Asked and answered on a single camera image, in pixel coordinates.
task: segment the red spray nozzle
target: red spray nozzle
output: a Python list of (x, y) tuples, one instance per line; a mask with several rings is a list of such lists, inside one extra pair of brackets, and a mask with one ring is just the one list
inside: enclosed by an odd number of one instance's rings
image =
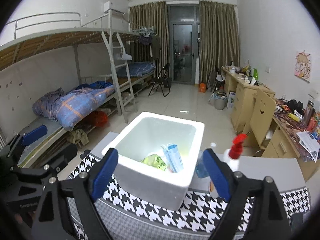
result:
[(243, 146), (242, 143), (247, 138), (247, 135), (244, 133), (239, 134), (234, 140), (232, 141), (233, 146), (230, 149), (229, 157), (231, 159), (238, 159), (242, 153)]

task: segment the bed frame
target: bed frame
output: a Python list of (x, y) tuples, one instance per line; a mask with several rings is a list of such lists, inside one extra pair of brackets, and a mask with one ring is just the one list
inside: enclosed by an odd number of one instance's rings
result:
[[(120, 13), (118, 11), (115, 11), (116, 14), (120, 14), (121, 17), (124, 19), (123, 15), (124, 13)], [(75, 20), (54, 20), (54, 21), (45, 21), (45, 22), (38, 22), (31, 25), (26, 25), (23, 27), (18, 27), (18, 22), (20, 20), (24, 20), (26, 18), (36, 17), (36, 16), (45, 16), (45, 15), (52, 15), (52, 14), (73, 14), (78, 15), (79, 19)], [(123, 52), (125, 52), (124, 44), (123, 42), (130, 42), (135, 41), (139, 37), (140, 33), (139, 30), (143, 29), (143, 27), (131, 24), (128, 22), (128, 28), (129, 31), (122, 31), (122, 30), (116, 30), (112, 28), (112, 17), (113, 17), (113, 10), (109, 9), (108, 12), (97, 18), (94, 19), (86, 24), (81, 24), (81, 15), (79, 13), (75, 12), (56, 12), (56, 13), (44, 13), (44, 14), (37, 14), (32, 15), (28, 17), (23, 17), (20, 19), (16, 19), (12, 22), (7, 23), (8, 24), (15, 24), (14, 29), (14, 39), (12, 41), (9, 41), (8, 43), (0, 46), (0, 71), (4, 70), (5, 68), (11, 66), (12, 64), (23, 60), (25, 58), (31, 57), (33, 55), (49, 51), (52, 49), (62, 48), (62, 47), (68, 47), (73, 46), (74, 53), (75, 53), (75, 62), (76, 62), (76, 70), (77, 70), (77, 76), (79, 80), (79, 84), (83, 82), (88, 82), (89, 80), (91, 82), (97, 81), (97, 80), (104, 80), (107, 81), (109, 79), (112, 79), (112, 83), (115, 87), (115, 92), (110, 95), (106, 102), (111, 100), (112, 98), (116, 99), (116, 109), (112, 111), (117, 111), (119, 115), (124, 116), (125, 122), (128, 122), (128, 118), (125, 114), (125, 106), (133, 102), (135, 106), (135, 111), (137, 111), (135, 100), (134, 100), (134, 93), (132, 89), (132, 85), (135, 85), (139, 82), (142, 82), (145, 78), (154, 75), (154, 71), (151, 73), (148, 73), (144, 75), (141, 78), (134, 79), (134, 82), (131, 81), (128, 63), (127, 61), (124, 61), (121, 65), (115, 65), (114, 63), (114, 54), (113, 49), (122, 49)], [(104, 28), (103, 26), (103, 18), (108, 17), (108, 28)], [(54, 29), (39, 33), (33, 33), (30, 35), (25, 35), (20, 38), (16, 38), (16, 33), (18, 30), (30, 27), (33, 25), (39, 25), (39, 24), (45, 24), (45, 23), (52, 23), (52, 22), (76, 22), (78, 26), (74, 28), (67, 28), (67, 29)], [(93, 26), (100, 25), (100, 27), (90, 28), (88, 25), (92, 24)], [(80, 73), (79, 68), (79, 59), (78, 59), (78, 51), (77, 47), (79, 44), (89, 44), (89, 43), (104, 43), (109, 57), (110, 57), (110, 63), (111, 63), (111, 74), (108, 75), (100, 75), (100, 76), (87, 76), (82, 77)], [(113, 46), (113, 42), (119, 42), (120, 46)], [(119, 81), (116, 69), (119, 67), (126, 67), (127, 68), (127, 80), (125, 82)], [(121, 92), (124, 90), (130, 89), (130, 94), (132, 97), (124, 102), (121, 97)], [(34, 150), (30, 152), (30, 158), (28, 158), (26, 161), (24, 161), (21, 166), (22, 167), (30, 167), (33, 165), (33, 163), (36, 161), (36, 159), (41, 156), (46, 150), (48, 150), (50, 147), (52, 147), (53, 143), (55, 143), (57, 140), (59, 140), (61, 137), (65, 136), (66, 131), (61, 127), (61, 129), (58, 129), (52, 134), (48, 134), (45, 139), (41, 140), (41, 142), (38, 142), (39, 145), (34, 147)], [(1, 131), (0, 128), (0, 149), (6, 144), (7, 142), (4, 139), (4, 134)]]

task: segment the blue plaid blanket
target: blue plaid blanket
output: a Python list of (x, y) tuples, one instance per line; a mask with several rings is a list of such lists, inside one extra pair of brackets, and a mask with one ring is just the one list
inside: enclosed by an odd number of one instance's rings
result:
[(114, 91), (113, 85), (102, 89), (72, 90), (67, 94), (59, 88), (38, 99), (32, 109), (36, 115), (59, 121), (65, 130), (72, 131), (78, 122), (103, 105)]
[[(129, 65), (130, 77), (137, 77), (137, 78), (140, 78), (143, 75), (152, 72), (156, 68), (153, 62), (133, 62), (133, 63), (129, 63), (128, 65)], [(125, 66), (121, 67), (117, 71), (117, 76), (118, 78), (127, 77)]]

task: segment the air conditioner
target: air conditioner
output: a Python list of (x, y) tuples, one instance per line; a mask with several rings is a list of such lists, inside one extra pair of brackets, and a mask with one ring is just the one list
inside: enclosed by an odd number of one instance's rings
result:
[(120, 12), (120, 13), (125, 13), (125, 12), (124, 12), (124, 11), (125, 11), (124, 8), (121, 7), (120, 4), (116, 4), (116, 3), (111, 2), (111, 1), (106, 2), (106, 3), (104, 4), (104, 6), (103, 6), (103, 12), (104, 12), (104, 13), (107, 13), (109, 9), (112, 9), (112, 10), (117, 11), (117, 12)]

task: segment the wooden chair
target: wooden chair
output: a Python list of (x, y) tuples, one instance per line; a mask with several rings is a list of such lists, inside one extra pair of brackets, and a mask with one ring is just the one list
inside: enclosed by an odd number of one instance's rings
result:
[(250, 122), (245, 125), (243, 131), (243, 133), (246, 133), (248, 136), (250, 134), (254, 135), (254, 138), (260, 148), (255, 155), (266, 148), (264, 142), (272, 123), (275, 108), (276, 102), (274, 99), (268, 96), (262, 90), (258, 90), (252, 117)]

